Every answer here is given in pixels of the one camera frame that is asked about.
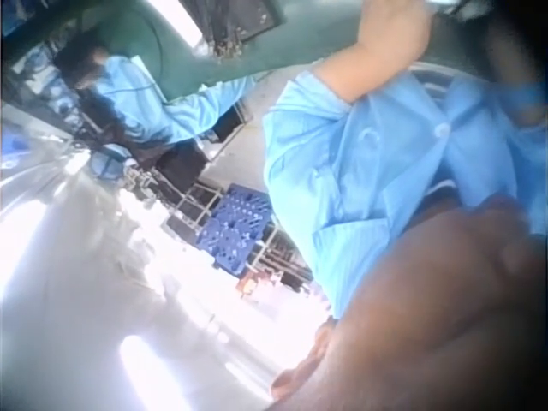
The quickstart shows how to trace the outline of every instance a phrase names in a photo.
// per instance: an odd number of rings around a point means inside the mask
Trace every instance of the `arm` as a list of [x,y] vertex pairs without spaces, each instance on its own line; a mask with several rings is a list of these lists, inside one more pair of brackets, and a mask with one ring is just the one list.
[[171,118],[193,138],[210,130],[255,86],[253,77],[218,83],[164,106]]
[[327,58],[313,72],[352,104],[422,55],[431,20],[424,0],[366,0],[356,43]]
[[503,91],[502,106],[518,127],[545,120],[545,75],[527,45],[506,21],[495,20],[487,35],[487,51]]

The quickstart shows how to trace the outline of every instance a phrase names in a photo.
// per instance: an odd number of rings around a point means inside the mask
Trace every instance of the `fabric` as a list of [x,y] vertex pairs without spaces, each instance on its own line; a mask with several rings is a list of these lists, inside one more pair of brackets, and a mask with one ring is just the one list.
[[265,117],[274,212],[336,318],[402,234],[441,163],[465,207],[507,194],[545,233],[545,127],[516,128],[488,90],[456,77],[434,99],[407,72],[348,105],[304,73]]
[[546,84],[528,84],[526,86],[509,86],[500,92],[500,99],[507,107],[526,109],[531,106],[548,104]]
[[110,102],[134,141],[173,144],[212,128],[253,85],[253,78],[245,77],[164,104],[150,77],[128,58],[113,56],[94,89]]
[[89,165],[97,178],[116,181],[123,177],[124,165],[129,160],[132,158],[127,148],[118,144],[105,144],[92,154]]

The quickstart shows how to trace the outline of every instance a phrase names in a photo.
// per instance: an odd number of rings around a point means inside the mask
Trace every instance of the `dark hair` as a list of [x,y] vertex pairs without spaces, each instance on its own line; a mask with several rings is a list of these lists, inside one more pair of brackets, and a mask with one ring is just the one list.
[[75,87],[86,75],[98,69],[93,61],[93,52],[105,48],[97,29],[91,29],[74,36],[53,59],[61,77],[69,87]]

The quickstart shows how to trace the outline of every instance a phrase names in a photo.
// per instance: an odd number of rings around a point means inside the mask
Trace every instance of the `bright light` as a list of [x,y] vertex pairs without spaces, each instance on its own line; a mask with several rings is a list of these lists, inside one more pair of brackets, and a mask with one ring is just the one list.
[[153,8],[194,48],[203,39],[202,32],[178,0],[147,0]]
[[444,6],[456,6],[459,0],[430,0],[430,3],[442,4]]
[[137,395],[148,411],[190,411],[167,366],[139,337],[126,337],[120,356]]
[[187,314],[188,318],[195,323],[199,328],[207,327],[211,320],[211,314],[194,301],[193,297],[186,294],[184,291],[179,291],[177,300],[181,304],[181,308]]
[[150,263],[145,267],[145,280],[158,295],[164,295],[164,283],[158,265]]
[[74,176],[87,164],[87,161],[91,156],[92,155],[89,150],[77,152],[65,165],[65,171],[71,176]]
[[0,220],[0,300],[8,285],[9,279],[15,272],[27,245],[44,218],[46,206],[40,201],[33,200],[19,205]]
[[137,200],[135,194],[123,188],[118,193],[118,200],[120,201],[122,208],[128,214],[129,218],[136,222],[141,222],[145,219],[145,207],[139,200]]
[[53,196],[54,197],[57,197],[60,193],[63,192],[63,190],[65,189],[65,187],[67,187],[67,182],[62,182],[61,184],[59,184],[57,186],[57,188],[55,189],[55,193],[53,193]]
[[217,340],[219,340],[221,344],[228,344],[230,337],[221,331],[217,334]]
[[236,377],[236,379],[244,385],[248,390],[254,393],[259,398],[267,402],[272,402],[272,397],[263,390],[257,383],[255,383],[246,373],[244,373],[240,367],[231,362],[224,364],[225,368]]
[[63,143],[64,142],[64,140],[61,137],[59,137],[57,135],[54,135],[54,134],[44,136],[44,140],[46,140],[46,141],[55,141],[56,143]]
[[207,328],[205,328],[205,330],[209,332],[210,334],[217,334],[220,330],[220,327],[219,327],[219,324],[211,322],[209,323]]

